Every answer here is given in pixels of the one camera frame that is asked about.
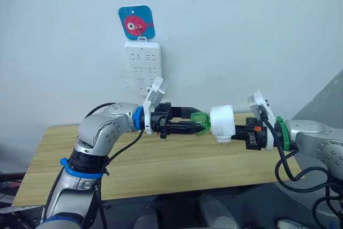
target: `hanging tag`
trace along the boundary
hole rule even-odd
[[[152,39],[155,37],[155,29],[151,10],[146,5],[126,6],[119,8],[118,14],[122,22],[124,32],[129,40]]]

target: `power outlet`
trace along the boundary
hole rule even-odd
[[[157,42],[128,41],[124,51],[137,91],[146,95],[156,77],[162,77],[161,46]]]

